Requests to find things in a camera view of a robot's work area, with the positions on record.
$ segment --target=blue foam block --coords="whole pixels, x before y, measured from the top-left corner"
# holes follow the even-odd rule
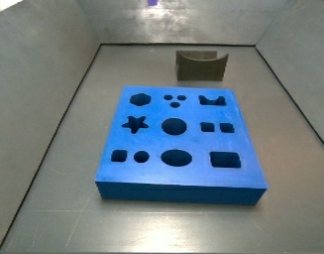
[[[103,198],[256,204],[267,183],[234,92],[124,86],[95,182]]]

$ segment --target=metal floor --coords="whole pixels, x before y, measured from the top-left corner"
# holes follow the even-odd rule
[[[175,52],[228,53],[178,82]],[[123,84],[235,90],[270,189],[256,206],[101,200],[93,174]],[[103,46],[0,252],[324,252],[324,146],[255,48]]]

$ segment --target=rectangular hole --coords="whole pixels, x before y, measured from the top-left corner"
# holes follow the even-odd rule
[[[232,152],[211,152],[211,164],[215,168],[240,168],[242,159],[238,153]]]
[[[127,151],[126,150],[113,150],[111,155],[111,161],[113,163],[123,163],[127,158]]]
[[[235,133],[234,124],[231,123],[222,123],[220,130],[223,133]]]
[[[214,123],[200,123],[200,128],[203,132],[215,132],[215,124]]]

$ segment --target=side wall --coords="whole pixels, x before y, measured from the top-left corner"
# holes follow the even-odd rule
[[[0,244],[97,47],[75,0],[0,12]]]
[[[104,44],[255,45],[287,0],[79,0]]]
[[[256,48],[324,141],[324,1],[290,0]]]

